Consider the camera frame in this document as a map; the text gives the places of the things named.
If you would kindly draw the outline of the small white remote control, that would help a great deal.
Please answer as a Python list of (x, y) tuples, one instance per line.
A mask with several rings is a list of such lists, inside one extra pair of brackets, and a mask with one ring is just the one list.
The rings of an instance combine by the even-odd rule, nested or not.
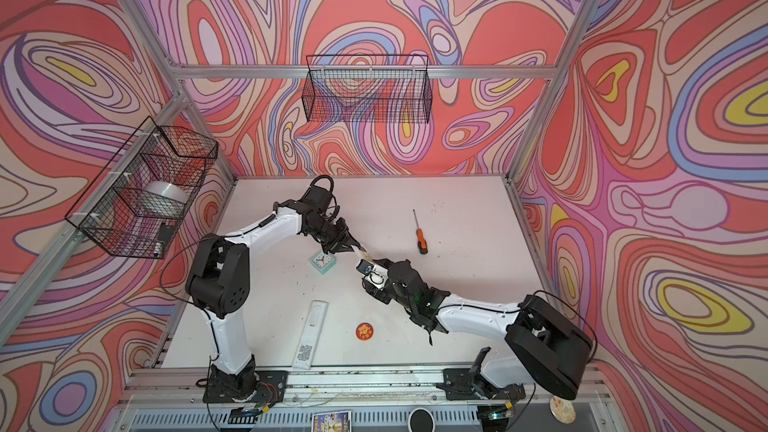
[(377, 289), (382, 289), (387, 280), (387, 269), (376, 263), (364, 248), (357, 248), (356, 254), (359, 258), (357, 270), (363, 275), (363, 280)]

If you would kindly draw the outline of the black round cup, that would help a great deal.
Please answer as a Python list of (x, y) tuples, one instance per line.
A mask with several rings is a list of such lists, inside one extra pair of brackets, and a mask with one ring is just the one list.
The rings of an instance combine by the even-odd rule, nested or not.
[(434, 432), (436, 422), (433, 414), (425, 408), (415, 408), (408, 416), (407, 429), (409, 432)]

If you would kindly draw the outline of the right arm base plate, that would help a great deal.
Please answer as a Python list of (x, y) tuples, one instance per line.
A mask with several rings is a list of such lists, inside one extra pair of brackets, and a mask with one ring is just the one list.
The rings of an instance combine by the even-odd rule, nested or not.
[(445, 392), (449, 401), (505, 400), (516, 403), (527, 397), (522, 384), (499, 388), (470, 368), (447, 368), (442, 373), (443, 381), (436, 387)]

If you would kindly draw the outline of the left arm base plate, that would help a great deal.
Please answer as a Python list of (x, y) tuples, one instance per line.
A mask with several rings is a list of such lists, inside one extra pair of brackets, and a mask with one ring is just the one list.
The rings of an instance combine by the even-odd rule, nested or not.
[(206, 379), (206, 404), (274, 405), (284, 400), (288, 372), (285, 370), (243, 371), (231, 375), (213, 368)]

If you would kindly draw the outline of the beige round disc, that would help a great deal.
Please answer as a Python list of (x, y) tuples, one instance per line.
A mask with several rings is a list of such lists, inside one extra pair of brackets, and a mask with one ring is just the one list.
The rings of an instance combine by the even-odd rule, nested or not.
[(574, 404), (558, 396), (552, 396), (549, 402), (550, 412), (560, 423), (570, 425), (575, 422), (576, 410)]

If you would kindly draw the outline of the mint green alarm clock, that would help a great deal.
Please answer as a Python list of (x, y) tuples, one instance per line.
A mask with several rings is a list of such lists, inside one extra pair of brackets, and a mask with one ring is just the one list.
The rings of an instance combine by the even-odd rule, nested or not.
[(310, 265), (321, 275), (325, 275), (336, 264), (336, 258), (331, 254), (318, 252), (310, 258)]

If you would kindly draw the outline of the colourful printed card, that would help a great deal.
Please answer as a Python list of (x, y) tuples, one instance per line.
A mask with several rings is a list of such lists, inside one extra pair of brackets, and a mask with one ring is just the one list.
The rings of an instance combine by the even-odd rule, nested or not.
[(351, 432), (352, 413), (350, 411), (334, 411), (315, 413), (312, 416), (312, 432)]

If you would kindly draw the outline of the long white remote control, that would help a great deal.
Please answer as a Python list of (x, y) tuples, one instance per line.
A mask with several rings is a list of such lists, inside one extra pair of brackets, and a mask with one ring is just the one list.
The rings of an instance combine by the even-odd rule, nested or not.
[(293, 369), (309, 370), (312, 367), (328, 307), (329, 303), (326, 301), (311, 302), (294, 354)]

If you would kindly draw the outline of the orange black screwdriver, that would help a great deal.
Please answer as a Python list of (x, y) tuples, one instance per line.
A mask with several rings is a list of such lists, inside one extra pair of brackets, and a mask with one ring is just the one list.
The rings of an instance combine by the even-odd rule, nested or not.
[(427, 243), (426, 238), (424, 236), (424, 232), (423, 232), (422, 228), (420, 227), (416, 210), (413, 209), (412, 213), (413, 213), (414, 223), (415, 223), (415, 227), (416, 227), (417, 247), (418, 247), (418, 250), (419, 250), (420, 254), (426, 255), (428, 253), (428, 251), (429, 251), (428, 243)]

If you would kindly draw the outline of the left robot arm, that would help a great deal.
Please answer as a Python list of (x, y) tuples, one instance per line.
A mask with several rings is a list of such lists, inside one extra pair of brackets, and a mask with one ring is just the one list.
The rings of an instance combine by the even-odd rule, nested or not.
[(201, 239), (185, 283), (192, 305), (207, 320), (216, 353), (210, 360), (203, 401), (244, 403), (264, 385), (245, 336), (242, 307), (251, 288), (250, 258), (297, 235), (315, 240), (329, 255), (363, 250), (338, 216), (334, 179), (314, 178), (304, 194), (273, 205), (265, 218), (240, 230)]

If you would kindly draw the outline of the white roll in basket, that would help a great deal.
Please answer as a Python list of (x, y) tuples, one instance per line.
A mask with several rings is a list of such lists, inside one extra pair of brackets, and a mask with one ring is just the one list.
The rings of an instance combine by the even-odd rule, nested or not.
[(152, 181), (141, 194), (140, 204), (152, 216), (176, 218), (182, 214), (188, 198), (188, 193), (177, 185)]

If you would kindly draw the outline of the red round badge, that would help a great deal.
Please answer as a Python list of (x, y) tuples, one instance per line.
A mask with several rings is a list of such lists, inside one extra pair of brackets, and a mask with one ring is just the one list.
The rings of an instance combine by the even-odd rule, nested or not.
[(374, 328), (370, 323), (360, 323), (355, 329), (355, 335), (358, 340), (368, 341), (374, 335)]

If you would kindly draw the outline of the small black item in basket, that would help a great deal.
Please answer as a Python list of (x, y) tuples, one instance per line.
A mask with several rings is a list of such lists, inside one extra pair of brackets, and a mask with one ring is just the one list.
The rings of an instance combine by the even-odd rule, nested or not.
[(174, 233), (174, 227), (172, 225), (169, 225), (169, 224), (165, 223), (165, 222), (162, 222), (160, 224), (160, 227), (159, 227), (158, 233), (157, 233), (157, 237), (156, 237), (157, 243), (161, 247), (167, 246), (170, 243), (170, 241), (172, 240), (173, 233)]

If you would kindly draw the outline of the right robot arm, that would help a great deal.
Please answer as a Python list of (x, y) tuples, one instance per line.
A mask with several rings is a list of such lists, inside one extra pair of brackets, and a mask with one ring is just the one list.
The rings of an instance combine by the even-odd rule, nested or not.
[(594, 342), (546, 299), (470, 300), (429, 286), (408, 260), (362, 258), (356, 269), (368, 295), (385, 305), (398, 303), (427, 333), (464, 333), (506, 346), (478, 353), (469, 371), (472, 394), (491, 399), (531, 380), (557, 397), (576, 398)]

